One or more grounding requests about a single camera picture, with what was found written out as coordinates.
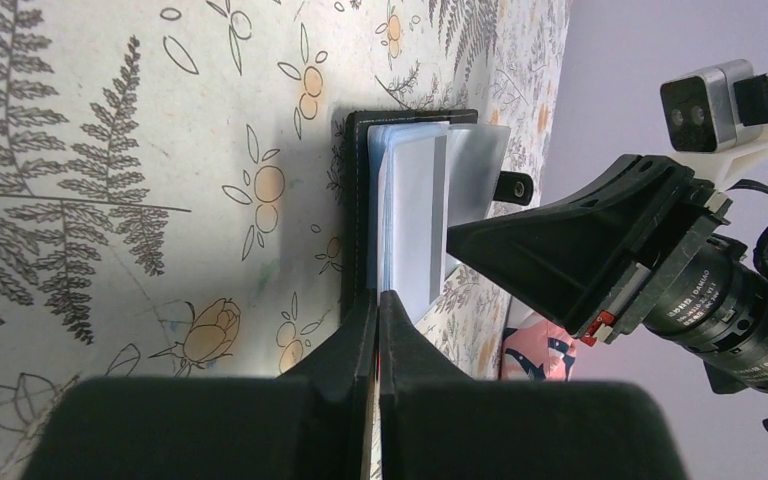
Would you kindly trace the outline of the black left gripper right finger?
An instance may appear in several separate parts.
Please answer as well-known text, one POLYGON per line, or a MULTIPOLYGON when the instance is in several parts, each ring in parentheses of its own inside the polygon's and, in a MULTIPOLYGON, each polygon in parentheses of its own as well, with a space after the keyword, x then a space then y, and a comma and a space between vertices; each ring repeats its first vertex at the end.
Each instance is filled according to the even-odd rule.
POLYGON ((617 382, 483 381, 380 297, 381 463, 386 479, 683 479, 654 400, 617 382))

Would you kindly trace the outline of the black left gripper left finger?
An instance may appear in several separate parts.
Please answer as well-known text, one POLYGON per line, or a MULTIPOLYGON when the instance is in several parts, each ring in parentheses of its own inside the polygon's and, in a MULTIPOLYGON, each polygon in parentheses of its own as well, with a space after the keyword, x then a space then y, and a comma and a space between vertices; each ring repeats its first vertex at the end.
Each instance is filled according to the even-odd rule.
POLYGON ((53 411, 27 479, 366 479, 376 296, 282 375, 97 377, 53 411))

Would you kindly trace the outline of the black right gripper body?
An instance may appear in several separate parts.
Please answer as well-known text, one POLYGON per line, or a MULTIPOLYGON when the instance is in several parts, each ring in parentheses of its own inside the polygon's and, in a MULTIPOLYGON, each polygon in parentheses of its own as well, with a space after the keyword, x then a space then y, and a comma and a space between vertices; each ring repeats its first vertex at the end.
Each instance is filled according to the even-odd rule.
MULTIPOLYGON (((754 180, 736 187, 768 195, 754 180)), ((747 246, 715 231, 724 221, 704 211, 675 246, 657 246, 642 287, 618 311, 600 312, 581 341, 609 343, 642 325, 701 359, 714 392, 768 393, 768 225, 747 268, 747 246)))

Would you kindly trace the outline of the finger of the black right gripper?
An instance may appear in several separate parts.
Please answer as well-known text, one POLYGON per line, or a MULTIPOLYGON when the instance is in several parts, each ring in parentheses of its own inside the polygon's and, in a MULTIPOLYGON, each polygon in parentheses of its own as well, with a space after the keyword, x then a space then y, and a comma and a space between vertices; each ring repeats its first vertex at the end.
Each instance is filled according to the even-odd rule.
POLYGON ((447 251, 580 337, 650 266, 655 230, 693 178, 665 156, 623 155, 561 200, 449 228, 447 251))

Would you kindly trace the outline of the grey card with black stripe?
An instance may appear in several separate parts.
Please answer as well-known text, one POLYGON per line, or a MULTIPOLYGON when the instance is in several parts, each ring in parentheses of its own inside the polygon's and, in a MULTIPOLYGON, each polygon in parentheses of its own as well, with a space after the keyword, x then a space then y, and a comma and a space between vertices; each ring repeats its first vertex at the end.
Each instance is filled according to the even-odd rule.
POLYGON ((442 289, 448 130, 443 122, 399 128, 378 174, 378 292, 397 293, 413 325, 442 289))

